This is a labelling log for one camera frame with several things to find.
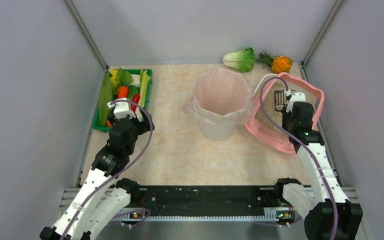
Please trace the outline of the black litter scoop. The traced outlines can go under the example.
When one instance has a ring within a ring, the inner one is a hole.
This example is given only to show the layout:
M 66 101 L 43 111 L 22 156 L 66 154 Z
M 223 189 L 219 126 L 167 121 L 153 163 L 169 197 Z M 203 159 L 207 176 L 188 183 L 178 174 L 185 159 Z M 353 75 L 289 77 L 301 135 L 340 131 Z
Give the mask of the black litter scoop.
M 286 110 L 288 101 L 289 100 L 286 98 L 284 90 L 274 91 L 274 109 L 276 112 L 282 112 Z

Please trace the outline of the white trash bin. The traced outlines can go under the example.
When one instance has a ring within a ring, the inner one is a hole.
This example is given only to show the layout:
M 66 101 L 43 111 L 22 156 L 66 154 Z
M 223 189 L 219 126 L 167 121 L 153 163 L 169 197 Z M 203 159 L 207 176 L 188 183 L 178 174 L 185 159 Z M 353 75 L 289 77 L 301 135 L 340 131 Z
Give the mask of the white trash bin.
M 216 120 L 215 122 L 199 120 L 198 124 L 202 134 L 211 141 L 225 141 L 234 134 L 237 128 L 237 123 L 230 119 Z

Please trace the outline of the pink plastic bin liner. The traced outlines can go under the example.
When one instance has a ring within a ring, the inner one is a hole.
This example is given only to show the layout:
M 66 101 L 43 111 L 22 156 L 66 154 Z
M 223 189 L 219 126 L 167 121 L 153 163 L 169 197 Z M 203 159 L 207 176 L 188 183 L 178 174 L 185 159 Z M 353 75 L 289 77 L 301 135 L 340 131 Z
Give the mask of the pink plastic bin liner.
M 183 105 L 184 113 L 203 123 L 244 125 L 253 116 L 255 90 L 241 73 L 218 68 L 201 74 Z

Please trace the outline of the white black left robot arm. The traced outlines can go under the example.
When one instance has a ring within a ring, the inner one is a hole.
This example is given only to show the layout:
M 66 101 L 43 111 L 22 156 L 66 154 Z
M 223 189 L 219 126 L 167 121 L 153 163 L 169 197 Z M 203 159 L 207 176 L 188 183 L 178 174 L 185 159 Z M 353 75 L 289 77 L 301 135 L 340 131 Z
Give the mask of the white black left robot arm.
M 106 145 L 96 154 L 86 180 L 70 206 L 52 225 L 39 234 L 42 240 L 94 240 L 112 218 L 128 206 L 140 185 L 131 179 L 116 180 L 133 165 L 138 137 L 155 129 L 148 111 L 141 108 L 141 121 L 135 115 L 117 117 Z

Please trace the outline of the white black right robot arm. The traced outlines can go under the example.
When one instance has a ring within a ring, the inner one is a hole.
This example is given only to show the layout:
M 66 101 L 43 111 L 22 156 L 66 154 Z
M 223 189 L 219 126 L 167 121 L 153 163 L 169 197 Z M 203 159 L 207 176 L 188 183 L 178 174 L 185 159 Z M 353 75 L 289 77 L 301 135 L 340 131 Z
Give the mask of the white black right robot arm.
M 278 179 L 274 192 L 303 219 L 309 240 L 354 240 L 363 210 L 342 190 L 327 158 L 323 137 L 312 128 L 313 112 L 308 102 L 290 101 L 282 112 L 281 128 L 307 170 L 312 195 L 294 178 Z

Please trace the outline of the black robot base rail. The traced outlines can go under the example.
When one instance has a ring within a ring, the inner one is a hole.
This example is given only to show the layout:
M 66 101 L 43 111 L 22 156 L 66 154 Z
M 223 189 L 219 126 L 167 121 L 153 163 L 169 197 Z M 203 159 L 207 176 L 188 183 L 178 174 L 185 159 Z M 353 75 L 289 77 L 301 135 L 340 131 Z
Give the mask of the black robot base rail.
M 257 185 L 143 185 L 123 208 L 150 210 L 159 220 L 294 221 L 294 207 L 283 202 L 272 186 Z

